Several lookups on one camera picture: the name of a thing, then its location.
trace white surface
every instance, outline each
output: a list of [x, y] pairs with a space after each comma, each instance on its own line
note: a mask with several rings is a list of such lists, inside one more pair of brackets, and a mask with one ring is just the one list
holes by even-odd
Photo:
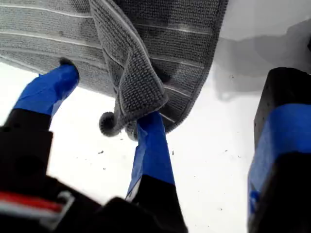
[[[229, 0], [209, 78], [189, 117], [168, 135], [177, 192], [190, 232], [246, 232], [253, 119], [266, 75], [310, 71], [309, 0]], [[36, 75], [0, 64], [0, 121]], [[77, 88], [53, 119], [49, 174], [104, 203], [124, 197], [136, 144], [98, 129], [113, 100]]]

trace terry cloth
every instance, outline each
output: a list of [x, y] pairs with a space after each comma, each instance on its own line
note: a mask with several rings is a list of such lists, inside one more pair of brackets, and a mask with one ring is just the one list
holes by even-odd
[[226, 5], [0, 0], [0, 61], [46, 73], [66, 57], [81, 87], [116, 99], [114, 112], [100, 119], [103, 134], [126, 128], [136, 138], [136, 120], [155, 110], [169, 132], [187, 117], [207, 78]]

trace black plastic part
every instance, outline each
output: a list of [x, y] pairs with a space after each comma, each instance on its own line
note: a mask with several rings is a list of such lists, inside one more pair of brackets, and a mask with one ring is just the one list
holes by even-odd
[[269, 72], [254, 119], [255, 148], [271, 111], [287, 103], [311, 104], [310, 86], [311, 76], [298, 69], [280, 67]]
[[262, 190], [249, 233], [311, 232], [311, 154], [281, 155]]
[[13, 109], [0, 128], [0, 190], [36, 194], [44, 184], [53, 134], [51, 117]]
[[309, 41], [309, 43], [308, 43], [308, 49], [309, 49], [309, 51], [311, 52], [311, 39], [310, 39], [310, 41]]
[[[0, 191], [51, 201], [69, 191], [75, 198], [55, 233], [142, 232], [184, 233], [174, 185], [143, 176], [133, 203], [114, 198], [105, 206], [46, 175], [52, 133], [51, 117], [14, 109], [0, 128]], [[50, 232], [37, 220], [0, 214], [2, 229], [10, 232]]]
[[186, 233], [176, 187], [173, 184], [142, 175], [127, 200], [152, 213], [163, 232]]
[[21, 129], [32, 131], [47, 131], [50, 128], [50, 124], [51, 116], [48, 114], [15, 108], [10, 112], [3, 127], [11, 128], [11, 130]]

